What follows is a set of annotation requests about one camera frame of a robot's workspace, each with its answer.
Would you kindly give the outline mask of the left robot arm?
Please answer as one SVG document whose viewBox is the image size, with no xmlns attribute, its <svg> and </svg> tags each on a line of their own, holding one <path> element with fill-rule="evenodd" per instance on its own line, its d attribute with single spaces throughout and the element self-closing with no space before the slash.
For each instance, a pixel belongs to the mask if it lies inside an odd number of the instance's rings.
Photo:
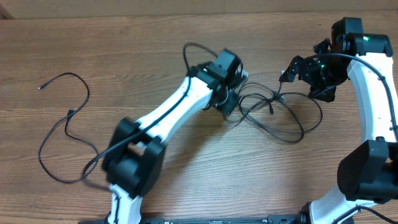
<svg viewBox="0 0 398 224">
<path fill-rule="evenodd" d="M 169 140 L 207 106 L 229 115 L 238 103 L 235 89 L 247 77 L 241 59 L 224 49 L 215 61 L 189 67 L 180 87 L 154 111 L 119 122 L 102 163 L 112 193 L 105 223 L 141 222 L 143 198 L 159 178 Z"/>
</svg>

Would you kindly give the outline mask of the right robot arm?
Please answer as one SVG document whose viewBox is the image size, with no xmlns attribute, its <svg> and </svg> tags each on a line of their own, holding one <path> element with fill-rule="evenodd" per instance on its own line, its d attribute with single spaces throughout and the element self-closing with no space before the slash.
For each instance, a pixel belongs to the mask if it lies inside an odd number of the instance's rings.
<svg viewBox="0 0 398 224">
<path fill-rule="evenodd" d="M 331 38 L 314 46 L 314 55 L 296 56 L 280 82 L 302 80 L 309 97 L 335 99 L 349 80 L 358 102 L 361 144 L 339 164 L 336 185 L 307 203 L 298 223 L 351 223 L 359 211 L 397 198 L 397 93 L 393 51 L 385 34 L 367 34 L 361 19 L 344 17 L 332 25 Z"/>
</svg>

